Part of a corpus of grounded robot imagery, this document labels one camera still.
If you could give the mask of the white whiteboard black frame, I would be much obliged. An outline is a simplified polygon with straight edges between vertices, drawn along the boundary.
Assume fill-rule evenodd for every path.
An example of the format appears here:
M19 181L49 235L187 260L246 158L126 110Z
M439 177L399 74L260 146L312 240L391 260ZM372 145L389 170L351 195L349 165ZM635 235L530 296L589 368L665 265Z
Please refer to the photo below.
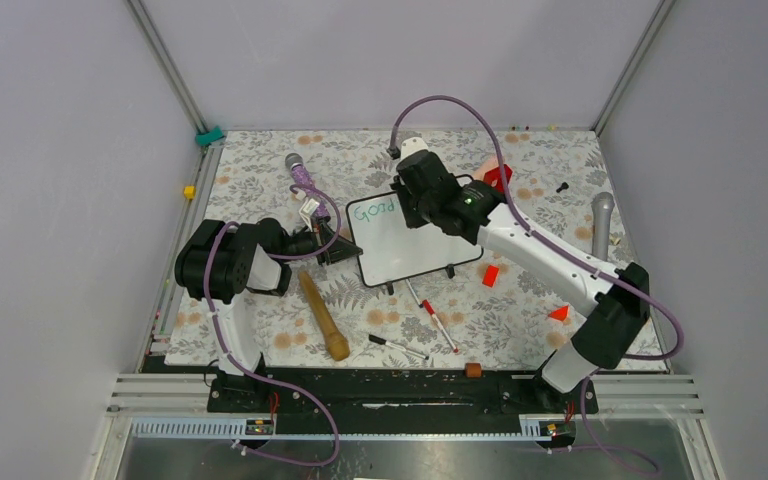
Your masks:
M456 266L476 261L484 250L460 237L448 236L438 227L407 226L395 192L349 202L345 218L354 243L360 276L367 287L442 270L449 275Z

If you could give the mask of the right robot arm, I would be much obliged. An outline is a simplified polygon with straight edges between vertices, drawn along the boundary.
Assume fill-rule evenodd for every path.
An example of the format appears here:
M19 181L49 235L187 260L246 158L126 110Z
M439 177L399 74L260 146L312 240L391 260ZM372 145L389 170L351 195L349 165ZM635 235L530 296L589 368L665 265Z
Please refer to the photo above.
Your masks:
M539 407L561 410L585 377L620 363L650 316L639 296L648 288L645 269L636 264L620 269L528 223L501 192L481 180L460 184L418 137L397 152L392 187L409 227L433 224L503 255L585 316L572 338L540 367L533 386Z

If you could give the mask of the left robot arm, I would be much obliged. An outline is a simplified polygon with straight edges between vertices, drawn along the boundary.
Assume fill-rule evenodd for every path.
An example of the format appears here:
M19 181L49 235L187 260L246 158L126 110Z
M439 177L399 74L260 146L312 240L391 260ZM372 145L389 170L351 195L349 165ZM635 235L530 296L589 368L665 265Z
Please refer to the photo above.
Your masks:
M178 253L174 278L190 298L204 301L218 345L218 368L239 376L232 398L248 411L269 401L262 372L263 354L254 342L252 322L235 297L250 292L281 297L292 280L291 261L314 258L321 266L356 258L363 249L317 217L310 227L289 232L275 218L256 223L205 219Z

